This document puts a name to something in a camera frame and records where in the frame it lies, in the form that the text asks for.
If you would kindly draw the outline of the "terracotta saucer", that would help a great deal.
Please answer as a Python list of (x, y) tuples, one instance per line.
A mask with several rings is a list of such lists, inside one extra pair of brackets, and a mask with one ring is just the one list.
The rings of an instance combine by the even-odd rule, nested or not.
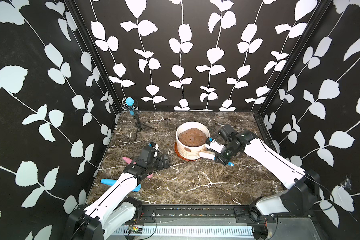
[(177, 156), (178, 156), (180, 159), (182, 159), (182, 160), (184, 160), (184, 161), (194, 162), (194, 161), (196, 161), (196, 160), (199, 160), (199, 159), (189, 160), (189, 159), (184, 158), (184, 157), (179, 153), (179, 151), (178, 151), (177, 143), (175, 143), (175, 153), (177, 154)]

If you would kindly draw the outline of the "white ceramic pot with mud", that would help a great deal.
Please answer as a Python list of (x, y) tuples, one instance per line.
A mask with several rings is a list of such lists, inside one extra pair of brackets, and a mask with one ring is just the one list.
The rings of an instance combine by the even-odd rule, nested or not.
[(205, 150), (206, 139), (210, 137), (208, 128), (199, 122), (186, 122), (176, 131), (176, 143), (179, 153), (186, 159), (200, 158), (200, 151)]

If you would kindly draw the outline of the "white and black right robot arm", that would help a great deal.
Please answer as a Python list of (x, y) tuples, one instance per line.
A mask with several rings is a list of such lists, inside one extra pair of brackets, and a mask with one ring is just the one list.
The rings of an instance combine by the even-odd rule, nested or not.
[(224, 166), (238, 153), (245, 153), (269, 170), (285, 187), (282, 193), (268, 197), (259, 197), (251, 205), (249, 213), (253, 220), (260, 221), (265, 216), (290, 213), (301, 217), (307, 214), (319, 197), (319, 175), (284, 159), (268, 147), (255, 133), (236, 131), (231, 125), (224, 125), (219, 136), (225, 141), (218, 143), (212, 138), (206, 139), (206, 148), (215, 152), (215, 163)]

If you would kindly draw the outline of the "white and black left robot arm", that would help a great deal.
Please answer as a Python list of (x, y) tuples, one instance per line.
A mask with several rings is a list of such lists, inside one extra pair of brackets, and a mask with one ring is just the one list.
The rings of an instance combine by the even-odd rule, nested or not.
[(138, 217), (142, 202), (128, 198), (149, 175), (168, 169), (170, 160), (150, 142), (139, 157), (126, 166), (120, 177), (101, 197), (88, 206), (79, 206), (68, 217), (64, 240), (106, 240), (120, 226)]

